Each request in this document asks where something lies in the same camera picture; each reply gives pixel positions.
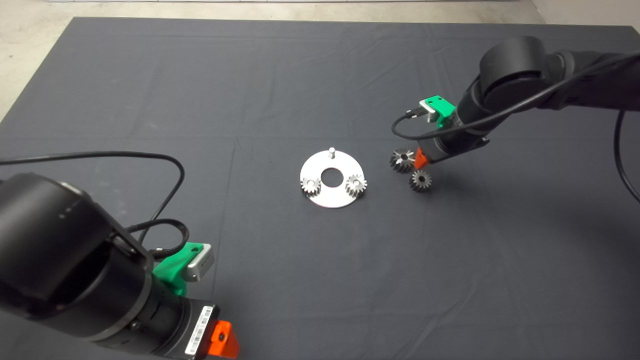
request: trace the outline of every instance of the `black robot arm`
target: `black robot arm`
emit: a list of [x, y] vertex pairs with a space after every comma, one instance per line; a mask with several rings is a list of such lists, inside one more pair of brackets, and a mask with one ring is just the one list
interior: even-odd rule
[[[547, 54], [538, 38], [506, 40], [483, 56], [480, 74], [438, 131], [469, 126], [494, 116], [580, 71], [620, 56], [593, 51]], [[531, 108], [560, 110], [569, 105], [640, 111], [640, 61], [637, 56], [587, 72], [515, 112]], [[499, 116], [490, 123], [470, 129], [418, 139], [420, 148], [429, 163], [477, 149], [488, 143], [486, 136], [508, 116]]]

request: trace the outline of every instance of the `table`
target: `table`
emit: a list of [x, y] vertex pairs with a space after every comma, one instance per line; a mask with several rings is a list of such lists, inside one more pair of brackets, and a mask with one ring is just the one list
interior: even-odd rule
[[[628, 27], [76, 18], [0, 124], [0, 152], [183, 161], [164, 216], [213, 244], [215, 268], [189, 293], [221, 306], [241, 359], [639, 357], [639, 208], [615, 172], [612, 111], [514, 115], [489, 146], [430, 168], [424, 195], [389, 168], [415, 146], [390, 123], [431, 95], [459, 101], [482, 54], [518, 35], [549, 51], [640, 44]], [[639, 179], [629, 117], [623, 156]], [[369, 182], [342, 209], [298, 188], [303, 162], [329, 146]], [[18, 171], [84, 188], [124, 225], [150, 217], [177, 176], [103, 159], [0, 178]], [[158, 229], [145, 245], [177, 238]], [[143, 358], [0, 324], [10, 357]]]

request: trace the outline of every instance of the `barcode label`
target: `barcode label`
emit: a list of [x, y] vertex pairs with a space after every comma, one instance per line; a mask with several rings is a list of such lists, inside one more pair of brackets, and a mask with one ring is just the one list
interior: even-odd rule
[[187, 349], [184, 351], [185, 354], [195, 355], [196, 351], [198, 351], [200, 340], [202, 340], [202, 334], [204, 334], [204, 331], [207, 328], [207, 323], [209, 322], [211, 313], [213, 313], [213, 306], [205, 306], [202, 308], [202, 312], [200, 313], [200, 317], [198, 318], [196, 327], [191, 333], [191, 339], [187, 344]]

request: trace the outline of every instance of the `metal plate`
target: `metal plate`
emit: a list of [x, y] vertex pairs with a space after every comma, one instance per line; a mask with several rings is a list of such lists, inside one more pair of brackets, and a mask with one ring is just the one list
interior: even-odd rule
[[356, 198], [347, 193], [345, 186], [349, 176], [361, 175], [364, 172], [360, 164], [351, 155], [335, 150], [325, 150], [318, 152], [302, 165], [300, 170], [300, 181], [302, 179], [322, 179], [322, 173], [329, 168], [335, 168], [342, 173], [342, 183], [335, 188], [326, 186], [324, 183], [320, 187], [320, 193], [309, 197], [309, 200], [325, 208], [341, 208], [351, 204]]

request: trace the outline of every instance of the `spur gear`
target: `spur gear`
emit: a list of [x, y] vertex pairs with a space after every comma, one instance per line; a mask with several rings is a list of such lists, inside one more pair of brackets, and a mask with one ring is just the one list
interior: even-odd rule
[[415, 192], [425, 192], [431, 186], [431, 176], [422, 170], [416, 170], [409, 178], [409, 185]]
[[304, 178], [300, 181], [300, 189], [307, 197], [316, 196], [320, 192], [320, 179]]
[[349, 195], [359, 197], [367, 189], [367, 180], [362, 175], [349, 176], [345, 188]]
[[405, 173], [413, 169], [415, 152], [409, 149], [396, 149], [391, 155], [389, 163], [395, 171]]

